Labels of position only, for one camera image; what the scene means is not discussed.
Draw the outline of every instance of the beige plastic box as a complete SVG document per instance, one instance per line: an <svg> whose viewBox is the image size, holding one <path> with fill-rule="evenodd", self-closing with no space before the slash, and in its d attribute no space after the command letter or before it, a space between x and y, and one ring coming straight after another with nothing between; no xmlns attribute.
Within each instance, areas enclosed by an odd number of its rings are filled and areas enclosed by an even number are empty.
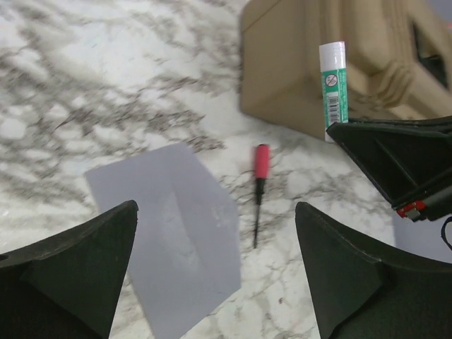
<svg viewBox="0 0 452 339"><path fill-rule="evenodd" d="M346 46L350 117L451 114L452 37L426 0L251 0L242 33L241 107L252 116L324 138L319 46L335 41Z"/></svg>

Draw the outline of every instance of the white marble surface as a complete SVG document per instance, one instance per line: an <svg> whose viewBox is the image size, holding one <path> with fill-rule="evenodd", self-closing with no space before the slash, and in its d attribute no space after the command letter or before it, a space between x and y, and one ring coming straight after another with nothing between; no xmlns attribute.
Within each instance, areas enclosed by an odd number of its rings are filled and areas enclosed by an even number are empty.
<svg viewBox="0 0 452 339"><path fill-rule="evenodd" d="M390 208L337 146L239 112L245 3L0 2L0 252L96 215L86 170L187 142L237 200L243 288L185 338L319 338L296 202L392 244ZM262 142L273 158L253 250L251 154ZM127 279L111 337L153 337Z"/></svg>

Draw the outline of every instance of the black cable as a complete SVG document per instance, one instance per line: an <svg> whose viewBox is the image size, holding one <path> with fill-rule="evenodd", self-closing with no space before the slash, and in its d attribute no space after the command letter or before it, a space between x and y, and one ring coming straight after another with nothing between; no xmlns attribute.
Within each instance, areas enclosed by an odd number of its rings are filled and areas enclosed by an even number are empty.
<svg viewBox="0 0 452 339"><path fill-rule="evenodd" d="M452 251L452 245L447 240L447 236L446 236L446 227L447 227L447 224L449 224L450 222L452 222L452 217L447 218L443 224L443 227L441 227L441 238L443 239L443 242L446 243L447 247Z"/></svg>

